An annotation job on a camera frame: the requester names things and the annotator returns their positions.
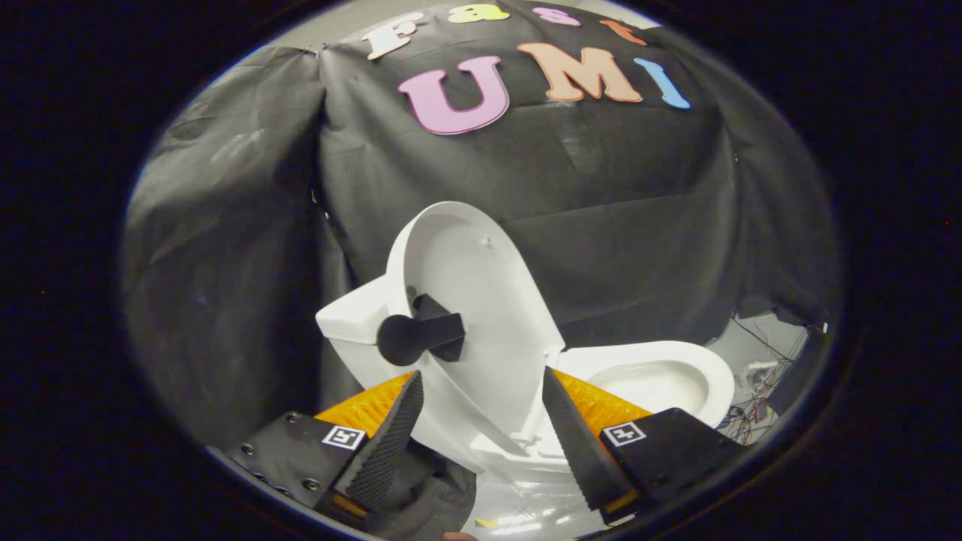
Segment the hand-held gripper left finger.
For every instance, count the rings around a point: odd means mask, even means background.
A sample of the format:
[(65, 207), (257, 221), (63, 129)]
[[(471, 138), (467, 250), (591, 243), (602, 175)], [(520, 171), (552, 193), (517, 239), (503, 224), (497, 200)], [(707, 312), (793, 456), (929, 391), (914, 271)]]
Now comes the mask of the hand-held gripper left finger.
[(423, 403), (422, 374), (413, 370), (322, 413), (279, 415), (226, 455), (300, 506), (365, 523), (387, 496)]

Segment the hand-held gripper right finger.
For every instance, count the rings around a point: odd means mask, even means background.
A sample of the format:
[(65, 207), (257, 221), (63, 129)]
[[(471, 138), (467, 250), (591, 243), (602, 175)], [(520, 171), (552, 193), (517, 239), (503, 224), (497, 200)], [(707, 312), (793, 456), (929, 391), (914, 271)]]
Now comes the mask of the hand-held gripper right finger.
[(748, 449), (683, 409), (652, 413), (554, 367), (540, 396), (575, 483), (606, 524), (687, 496)]

